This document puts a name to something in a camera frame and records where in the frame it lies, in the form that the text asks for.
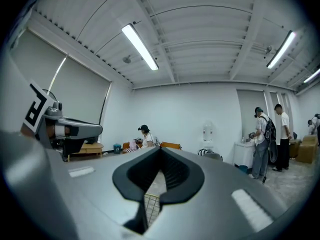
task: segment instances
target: ceiling light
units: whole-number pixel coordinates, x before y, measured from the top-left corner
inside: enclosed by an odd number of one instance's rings
[[[288,49],[289,45],[292,43],[296,36],[295,32],[289,31],[288,35],[286,36],[284,42],[281,44],[279,50],[275,53],[273,58],[270,60],[270,62],[266,65],[268,69],[272,69],[272,67],[278,62],[278,60],[281,58],[281,56],[285,53],[285,51]]]
[[[306,80],[304,80],[303,82],[304,83],[309,82],[311,79],[315,78],[316,75],[318,75],[319,73],[320,73],[320,68],[316,72],[314,72],[311,76],[309,76]]]
[[[126,37],[130,40],[133,46],[137,49],[137,51],[140,53],[140,55],[145,60],[145,62],[149,65],[150,69],[158,70],[159,67],[156,61],[154,60],[151,53],[146,48],[145,44],[142,42],[134,26],[132,26],[132,24],[128,24],[125,27],[123,27],[121,30],[126,35]]]

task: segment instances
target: gray pants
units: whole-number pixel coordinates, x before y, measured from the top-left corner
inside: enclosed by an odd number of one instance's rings
[[[255,147],[255,156],[253,158],[252,176],[258,178],[259,175],[264,176],[268,166],[268,146],[269,143],[264,140]]]

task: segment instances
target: person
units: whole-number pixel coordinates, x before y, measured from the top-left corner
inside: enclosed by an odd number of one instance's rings
[[[289,141],[290,136],[290,120],[289,116],[283,111],[280,104],[275,105],[274,110],[278,115],[281,115],[281,133],[280,133],[280,151],[276,160],[276,167],[273,168],[276,172],[282,172],[282,168],[289,169]]]
[[[267,172],[268,166],[268,146],[269,143],[265,139],[266,126],[269,121],[269,117],[264,113],[260,107],[256,107],[254,117],[257,117],[256,132],[253,137],[257,137],[255,146],[255,155],[253,158],[252,174],[249,176],[253,179],[258,179],[259,176],[264,176]]]
[[[141,127],[138,128],[138,131],[141,131],[143,138],[142,140],[137,140],[137,143],[142,143],[142,149],[147,147],[154,147],[156,144],[155,137],[150,133],[150,130],[148,126],[141,125]]]
[[[308,126],[309,126],[309,135],[317,135],[317,127],[316,125],[312,122],[312,120],[308,120]]]
[[[317,137],[318,137],[318,147],[320,145],[320,115],[315,114],[314,117],[311,119],[312,123],[314,124],[316,131],[317,131]]]

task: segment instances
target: wooden table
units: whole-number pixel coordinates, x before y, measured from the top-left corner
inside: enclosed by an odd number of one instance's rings
[[[96,154],[97,156],[100,155],[102,157],[102,148],[104,145],[101,143],[93,143],[93,144],[83,144],[80,151],[74,154]]]

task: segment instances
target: white cabinet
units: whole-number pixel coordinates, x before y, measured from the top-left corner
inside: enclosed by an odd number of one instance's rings
[[[255,144],[253,142],[236,142],[234,148],[233,165],[252,168],[254,162]]]

